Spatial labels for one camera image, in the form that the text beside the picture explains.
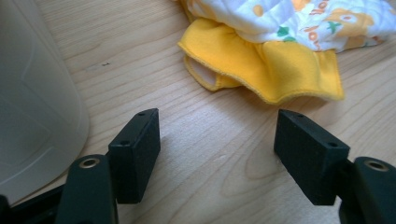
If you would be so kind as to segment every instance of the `screw hole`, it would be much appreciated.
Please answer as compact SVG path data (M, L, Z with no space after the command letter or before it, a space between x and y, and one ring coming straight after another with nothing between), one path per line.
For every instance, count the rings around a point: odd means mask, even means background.
M373 170L377 170L380 172L386 172L389 170L389 168L386 165L378 161L365 161L364 164L366 164L366 166L372 168Z
M336 144L336 143L328 143L329 144L329 146L331 146L331 147L338 147L338 145Z
M127 145L130 144L130 141L120 141L120 144L121 144L122 146L127 146Z
M88 158L87 160L82 161L82 162L79 164L79 167L81 167L81 168L83 168L83 169L89 169L89 168L92 168L93 166L99 164L99 162L100 162L99 159L96 159L96 158Z

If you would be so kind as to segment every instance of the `light wood surface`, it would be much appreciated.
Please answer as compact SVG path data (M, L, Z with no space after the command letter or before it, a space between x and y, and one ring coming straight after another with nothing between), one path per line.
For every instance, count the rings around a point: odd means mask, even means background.
M162 151L143 202L119 205L120 223L338 223L339 202L312 205L274 154L279 108L346 142L351 160L396 165L396 36L338 54L344 101L274 106L244 88L206 91L189 75L177 47L189 24L177 2L36 3L91 117L81 156L106 153L135 113L160 110Z

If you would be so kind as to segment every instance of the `cartoon print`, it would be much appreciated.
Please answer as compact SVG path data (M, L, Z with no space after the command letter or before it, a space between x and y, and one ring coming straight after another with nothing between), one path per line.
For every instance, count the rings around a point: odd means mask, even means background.
M367 35L368 26L374 25L373 18L370 15L343 8L335 9L325 21L335 21L343 25L336 36Z
M363 47L365 41L366 38L364 35L349 37L344 45L344 49L355 49L355 48Z
M253 12L256 16L261 17L262 15L264 15L264 8L262 8L262 6L260 5L256 5L253 8Z
M291 0L291 2L294 5L295 11L301 11L303 8L305 8L306 4L311 2L311 0Z

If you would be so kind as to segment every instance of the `gray plastic container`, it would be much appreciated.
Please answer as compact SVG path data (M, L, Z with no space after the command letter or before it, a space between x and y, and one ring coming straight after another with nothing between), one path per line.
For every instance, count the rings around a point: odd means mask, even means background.
M0 194L48 184L82 150L88 114L34 1L0 0Z

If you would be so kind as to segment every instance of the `yellow cloth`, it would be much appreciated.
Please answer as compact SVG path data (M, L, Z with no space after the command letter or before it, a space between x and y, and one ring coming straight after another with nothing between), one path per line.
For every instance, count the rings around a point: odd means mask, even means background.
M190 73L211 91L244 85L268 104L301 95L344 99L333 50L314 52L295 42L253 44L231 27L201 18L178 44Z

